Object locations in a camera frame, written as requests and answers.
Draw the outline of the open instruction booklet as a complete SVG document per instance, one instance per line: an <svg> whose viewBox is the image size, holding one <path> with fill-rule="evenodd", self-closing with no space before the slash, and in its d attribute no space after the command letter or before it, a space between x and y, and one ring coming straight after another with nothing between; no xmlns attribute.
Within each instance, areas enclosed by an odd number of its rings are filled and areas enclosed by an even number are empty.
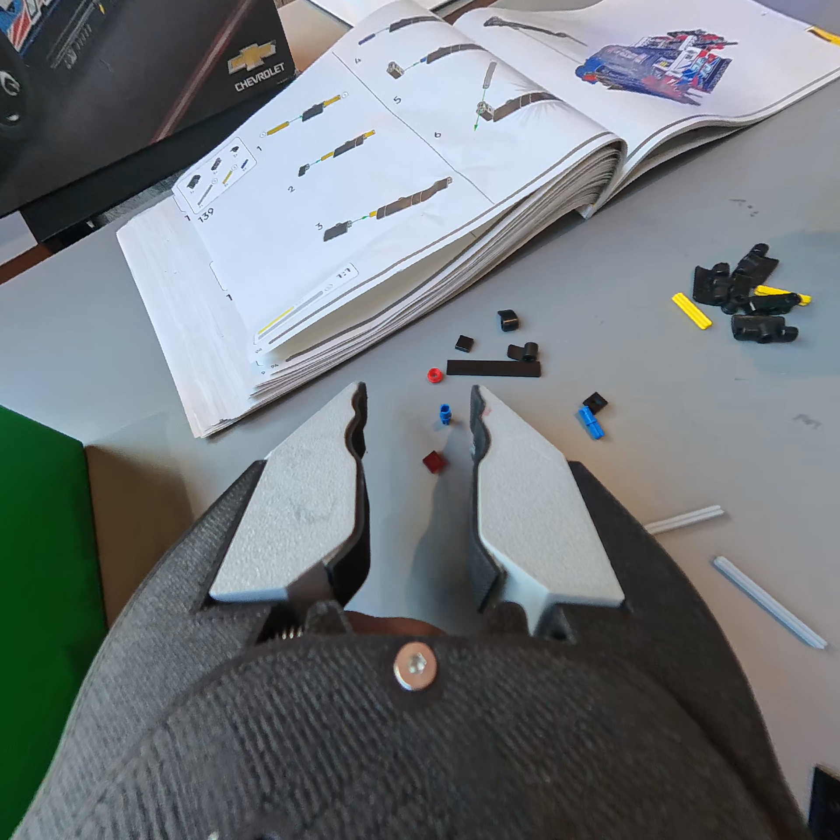
<svg viewBox="0 0 840 840"><path fill-rule="evenodd" d="M192 434L838 73L837 34L759 2L380 7L118 231Z"/></svg>

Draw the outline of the grey desk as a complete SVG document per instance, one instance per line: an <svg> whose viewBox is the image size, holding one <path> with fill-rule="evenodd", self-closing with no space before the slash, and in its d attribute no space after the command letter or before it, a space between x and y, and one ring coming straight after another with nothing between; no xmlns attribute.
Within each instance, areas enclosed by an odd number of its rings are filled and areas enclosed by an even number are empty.
<svg viewBox="0 0 840 840"><path fill-rule="evenodd" d="M352 607L454 632L476 624L466 577L469 392L427 383L462 333L478 359L539 344L537 380L479 380L637 520L724 517L661 543L728 636L805 809L838 771L838 84L666 164L591 220L567 217L423 321L208 440L192 435L114 223L2 284L2 405L87 447L112 622L149 569L242 471L354 381L367 384L371 574ZM692 299L696 266L756 244L763 284L812 297L791 343L733 338ZM700 330L671 298L712 321ZM500 330L514 310L519 330ZM577 416L609 402L593 440ZM441 404L451 406L443 426ZM433 450L448 466L431 474ZM828 642L806 646L720 574L723 556Z"/></svg>

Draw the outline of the long black tile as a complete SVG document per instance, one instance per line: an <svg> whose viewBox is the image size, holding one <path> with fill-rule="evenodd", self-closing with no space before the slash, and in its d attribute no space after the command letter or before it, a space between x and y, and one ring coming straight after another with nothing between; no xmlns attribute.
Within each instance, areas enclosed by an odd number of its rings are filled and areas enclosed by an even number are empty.
<svg viewBox="0 0 840 840"><path fill-rule="evenodd" d="M540 378L541 363L522 360L448 360L447 376Z"/></svg>

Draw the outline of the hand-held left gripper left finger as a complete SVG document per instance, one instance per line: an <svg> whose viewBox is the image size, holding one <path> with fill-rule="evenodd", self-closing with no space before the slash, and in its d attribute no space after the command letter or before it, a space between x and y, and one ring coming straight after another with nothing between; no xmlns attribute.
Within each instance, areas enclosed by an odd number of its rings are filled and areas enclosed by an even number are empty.
<svg viewBox="0 0 840 840"><path fill-rule="evenodd" d="M346 606L371 567L364 479L367 391L353 382L276 446L209 591L291 611Z"/></svg>

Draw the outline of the black pin connector brick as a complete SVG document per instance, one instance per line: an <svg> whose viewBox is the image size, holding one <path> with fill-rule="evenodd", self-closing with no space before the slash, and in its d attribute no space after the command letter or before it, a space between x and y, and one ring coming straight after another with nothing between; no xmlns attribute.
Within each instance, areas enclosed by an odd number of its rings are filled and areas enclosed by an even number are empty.
<svg viewBox="0 0 840 840"><path fill-rule="evenodd" d="M790 313L801 303L802 296L794 292L768 296L740 296L723 303L721 311L730 316L776 317Z"/></svg>

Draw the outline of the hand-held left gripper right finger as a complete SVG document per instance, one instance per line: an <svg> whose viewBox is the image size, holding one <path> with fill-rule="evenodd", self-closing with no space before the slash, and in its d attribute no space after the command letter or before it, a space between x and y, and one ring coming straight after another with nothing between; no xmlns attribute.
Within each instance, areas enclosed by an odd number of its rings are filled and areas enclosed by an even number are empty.
<svg viewBox="0 0 840 840"><path fill-rule="evenodd" d="M530 634L557 604L617 608L625 594L561 451L483 385L470 394L471 594L520 605Z"/></svg>

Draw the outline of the green storage bin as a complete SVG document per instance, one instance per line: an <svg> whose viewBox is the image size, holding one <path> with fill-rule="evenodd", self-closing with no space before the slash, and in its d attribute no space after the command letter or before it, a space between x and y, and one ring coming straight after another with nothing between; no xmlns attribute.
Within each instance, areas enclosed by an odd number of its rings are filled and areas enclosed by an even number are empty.
<svg viewBox="0 0 840 840"><path fill-rule="evenodd" d="M1 838L46 776L106 632L84 447L2 407Z"/></svg>

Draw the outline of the black toy car set box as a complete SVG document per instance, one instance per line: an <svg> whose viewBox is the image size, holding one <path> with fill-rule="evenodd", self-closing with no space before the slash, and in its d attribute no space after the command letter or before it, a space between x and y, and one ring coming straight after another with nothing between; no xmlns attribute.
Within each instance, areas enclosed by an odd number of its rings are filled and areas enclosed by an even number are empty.
<svg viewBox="0 0 840 840"><path fill-rule="evenodd" d="M2 2L2 217L296 73L270 1Z"/></svg>

